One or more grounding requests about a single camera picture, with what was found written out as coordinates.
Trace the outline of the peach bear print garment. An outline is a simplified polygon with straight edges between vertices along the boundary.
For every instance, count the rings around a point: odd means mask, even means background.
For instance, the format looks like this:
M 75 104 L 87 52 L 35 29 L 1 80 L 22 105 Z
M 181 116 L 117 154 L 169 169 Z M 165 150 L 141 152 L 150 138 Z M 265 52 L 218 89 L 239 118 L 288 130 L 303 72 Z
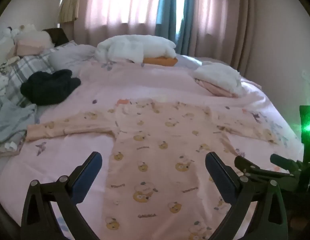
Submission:
M 103 199 L 103 239 L 208 239 L 228 211 L 205 167 L 216 152 L 232 165 L 233 134 L 277 144 L 258 115 L 240 108 L 128 101 L 28 127 L 34 141 L 88 132 L 115 137 Z

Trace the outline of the white folded clothes stack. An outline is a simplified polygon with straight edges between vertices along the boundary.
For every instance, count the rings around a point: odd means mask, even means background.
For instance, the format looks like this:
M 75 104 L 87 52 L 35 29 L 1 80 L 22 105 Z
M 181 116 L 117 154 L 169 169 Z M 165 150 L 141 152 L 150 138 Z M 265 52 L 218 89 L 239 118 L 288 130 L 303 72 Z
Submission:
M 193 72 L 193 77 L 195 80 L 214 85 L 235 96 L 244 94 L 242 76 L 229 65 L 216 62 L 203 63 Z

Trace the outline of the black clothing bundle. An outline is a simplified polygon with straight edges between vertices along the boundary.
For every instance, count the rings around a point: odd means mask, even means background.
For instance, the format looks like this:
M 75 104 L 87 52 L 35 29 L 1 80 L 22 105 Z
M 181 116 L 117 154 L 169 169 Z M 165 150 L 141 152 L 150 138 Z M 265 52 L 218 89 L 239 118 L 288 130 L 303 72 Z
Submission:
M 72 77 L 68 69 L 52 74 L 35 72 L 20 87 L 20 92 L 31 103 L 38 106 L 55 105 L 66 100 L 81 85 L 81 80 Z

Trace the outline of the pink folded garment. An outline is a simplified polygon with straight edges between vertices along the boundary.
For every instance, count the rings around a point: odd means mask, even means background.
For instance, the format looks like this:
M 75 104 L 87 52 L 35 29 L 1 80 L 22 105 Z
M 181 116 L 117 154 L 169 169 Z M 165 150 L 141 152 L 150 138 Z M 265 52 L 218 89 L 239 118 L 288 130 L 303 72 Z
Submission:
M 231 93 L 221 87 L 215 86 L 211 83 L 202 81 L 202 80 L 198 80 L 195 79 L 195 82 L 200 85 L 201 87 L 205 88 L 206 90 L 208 90 L 211 94 L 213 94 L 214 96 L 221 96 L 221 97 L 227 97 L 227 98 L 238 98 L 239 96 Z

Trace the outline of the grey plaid bedding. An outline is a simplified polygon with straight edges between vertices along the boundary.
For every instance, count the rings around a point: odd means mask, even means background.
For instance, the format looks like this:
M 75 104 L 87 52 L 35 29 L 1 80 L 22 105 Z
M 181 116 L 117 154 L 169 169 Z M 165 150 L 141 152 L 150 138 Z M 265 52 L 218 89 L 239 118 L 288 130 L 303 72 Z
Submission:
M 36 56 L 25 56 L 11 65 L 5 75 L 5 94 L 0 95 L 0 158 L 18 155 L 26 135 L 26 126 L 35 122 L 37 107 L 20 92 L 22 84 L 36 72 L 53 73 L 50 54 L 74 47 L 69 42 L 63 46 L 45 50 Z

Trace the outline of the orange folded cloth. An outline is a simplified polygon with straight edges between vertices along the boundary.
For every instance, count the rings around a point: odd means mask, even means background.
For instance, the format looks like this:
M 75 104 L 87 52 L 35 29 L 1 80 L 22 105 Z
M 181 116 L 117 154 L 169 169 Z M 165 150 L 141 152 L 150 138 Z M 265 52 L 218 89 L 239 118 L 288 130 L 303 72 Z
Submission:
M 164 67 L 173 67 L 178 62 L 177 58 L 169 57 L 155 57 L 155 58 L 144 58 L 144 64 L 154 64 Z

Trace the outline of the beige side curtain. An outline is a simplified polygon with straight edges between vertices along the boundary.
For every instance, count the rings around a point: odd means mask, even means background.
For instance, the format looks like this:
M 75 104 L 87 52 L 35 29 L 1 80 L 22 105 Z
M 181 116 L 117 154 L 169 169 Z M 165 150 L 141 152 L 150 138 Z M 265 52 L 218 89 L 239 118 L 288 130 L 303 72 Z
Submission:
M 194 0 L 188 55 L 222 61 L 245 75 L 254 12 L 254 0 Z

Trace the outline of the pink printed duvet cover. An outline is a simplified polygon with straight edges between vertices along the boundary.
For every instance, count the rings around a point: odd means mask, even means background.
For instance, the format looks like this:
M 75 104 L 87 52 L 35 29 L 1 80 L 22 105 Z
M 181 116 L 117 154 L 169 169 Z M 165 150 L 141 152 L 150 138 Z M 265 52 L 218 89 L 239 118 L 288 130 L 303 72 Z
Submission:
M 208 239 L 229 210 L 205 168 L 208 152 L 272 171 L 274 153 L 303 157 L 299 138 L 248 81 L 243 97 L 216 97 L 187 69 L 95 61 L 81 64 L 80 79 L 0 165 L 0 203 L 17 223 L 31 181 L 56 181 L 96 151 L 103 165 L 78 208 L 100 239 Z

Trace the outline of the white fluffy blanket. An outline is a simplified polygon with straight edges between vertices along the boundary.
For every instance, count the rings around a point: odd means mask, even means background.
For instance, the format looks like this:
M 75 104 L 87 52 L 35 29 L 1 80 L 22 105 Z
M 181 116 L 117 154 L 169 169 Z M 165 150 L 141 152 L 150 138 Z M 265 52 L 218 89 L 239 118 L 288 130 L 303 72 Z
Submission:
M 95 58 L 100 62 L 129 60 L 142 63 L 145 58 L 175 58 L 174 42 L 152 35 L 118 35 L 97 45 Z

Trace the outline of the light grey pillow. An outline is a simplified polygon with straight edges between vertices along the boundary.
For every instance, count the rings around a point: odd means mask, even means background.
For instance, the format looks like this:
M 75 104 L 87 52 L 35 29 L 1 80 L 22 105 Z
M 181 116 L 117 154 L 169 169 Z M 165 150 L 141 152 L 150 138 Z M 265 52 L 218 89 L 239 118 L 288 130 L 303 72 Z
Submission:
M 95 50 L 94 46 L 85 44 L 64 47 L 51 53 L 48 61 L 55 71 L 68 69 L 72 71 L 72 77 L 78 77 L 83 63 L 94 58 Z

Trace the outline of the teal curtain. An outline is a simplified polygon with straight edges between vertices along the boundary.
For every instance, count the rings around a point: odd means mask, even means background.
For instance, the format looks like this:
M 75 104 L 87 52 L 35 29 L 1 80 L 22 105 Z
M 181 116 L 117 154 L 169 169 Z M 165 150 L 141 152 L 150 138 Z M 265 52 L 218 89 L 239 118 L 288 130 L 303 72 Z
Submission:
M 175 43 L 175 51 L 187 55 L 190 51 L 195 0 L 159 0 L 155 35 Z

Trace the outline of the pink plush pillow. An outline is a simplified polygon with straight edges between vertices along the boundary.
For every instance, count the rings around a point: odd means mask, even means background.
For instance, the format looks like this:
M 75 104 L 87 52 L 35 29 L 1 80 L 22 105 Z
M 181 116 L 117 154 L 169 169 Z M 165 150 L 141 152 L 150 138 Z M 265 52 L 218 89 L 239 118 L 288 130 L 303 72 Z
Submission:
M 50 35 L 46 31 L 30 30 L 26 32 L 13 29 L 11 31 L 13 46 L 7 54 L 7 58 L 13 56 L 39 55 L 46 49 L 54 48 Z

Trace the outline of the dark headboard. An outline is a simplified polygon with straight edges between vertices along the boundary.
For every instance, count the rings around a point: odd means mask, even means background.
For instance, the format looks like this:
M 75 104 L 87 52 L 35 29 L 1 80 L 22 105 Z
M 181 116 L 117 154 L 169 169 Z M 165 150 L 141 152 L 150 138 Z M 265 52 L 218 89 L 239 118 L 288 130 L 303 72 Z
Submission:
M 50 29 L 44 29 L 44 31 L 50 35 L 52 43 L 54 44 L 55 47 L 64 45 L 69 42 L 62 28 L 50 28 Z

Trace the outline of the pink window curtain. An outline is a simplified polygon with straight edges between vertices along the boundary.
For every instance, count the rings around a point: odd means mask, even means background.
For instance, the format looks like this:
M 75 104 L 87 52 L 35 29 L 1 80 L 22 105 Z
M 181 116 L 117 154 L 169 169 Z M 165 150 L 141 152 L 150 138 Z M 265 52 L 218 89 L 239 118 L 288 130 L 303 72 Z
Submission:
M 154 35 L 159 0 L 79 0 L 74 40 L 96 46 L 117 35 Z

